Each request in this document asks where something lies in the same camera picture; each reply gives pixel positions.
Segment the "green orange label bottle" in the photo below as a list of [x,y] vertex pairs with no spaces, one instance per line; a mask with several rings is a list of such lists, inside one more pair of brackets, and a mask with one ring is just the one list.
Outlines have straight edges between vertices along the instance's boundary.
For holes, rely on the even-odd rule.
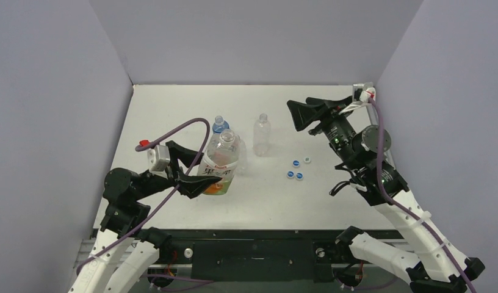
[[210,144],[199,164],[197,175],[221,178],[211,184],[205,195],[224,195],[227,193],[239,163],[239,136],[231,129],[224,129]]

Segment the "clear bottle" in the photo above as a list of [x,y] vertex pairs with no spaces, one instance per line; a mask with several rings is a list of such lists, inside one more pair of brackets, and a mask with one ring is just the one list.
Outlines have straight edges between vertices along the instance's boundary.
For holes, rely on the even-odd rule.
[[264,156],[268,153],[271,128],[267,114],[260,114],[253,126],[253,151],[255,155]]
[[236,174],[242,175],[247,171],[248,160],[247,160],[247,146],[244,140],[239,141],[239,159],[236,168]]

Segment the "blue label bottle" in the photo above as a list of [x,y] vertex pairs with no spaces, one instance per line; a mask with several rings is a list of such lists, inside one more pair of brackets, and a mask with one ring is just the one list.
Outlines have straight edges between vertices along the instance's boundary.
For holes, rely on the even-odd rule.
[[221,115],[215,117],[214,123],[212,125],[213,134],[221,134],[224,130],[229,128],[229,123]]

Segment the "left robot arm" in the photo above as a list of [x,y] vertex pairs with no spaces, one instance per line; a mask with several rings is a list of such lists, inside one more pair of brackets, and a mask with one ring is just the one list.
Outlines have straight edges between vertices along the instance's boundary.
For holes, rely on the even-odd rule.
[[148,169],[136,173],[114,168],[105,177],[103,198],[108,205],[95,244],[70,287],[70,292],[128,292],[155,262],[168,261],[171,235],[159,228],[143,230],[150,206],[141,199],[167,189],[193,199],[219,182],[218,176],[189,176],[181,167],[200,163],[203,153],[174,141],[165,145],[142,141]]

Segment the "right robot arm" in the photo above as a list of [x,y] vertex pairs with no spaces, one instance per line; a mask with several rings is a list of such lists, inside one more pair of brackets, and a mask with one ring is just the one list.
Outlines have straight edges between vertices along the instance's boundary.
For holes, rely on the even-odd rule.
[[324,134],[341,160],[336,169],[350,174],[330,195],[346,186],[354,188],[411,247],[411,251],[401,250],[350,226],[334,242],[336,256],[350,263],[378,266],[404,281],[413,292],[474,292],[472,282],[484,271],[484,263],[451,244],[386,160],[391,138],[382,122],[357,132],[348,121],[356,107],[375,105],[370,90],[364,92],[363,100],[353,96],[338,101],[309,97],[303,103],[287,102],[296,131]]

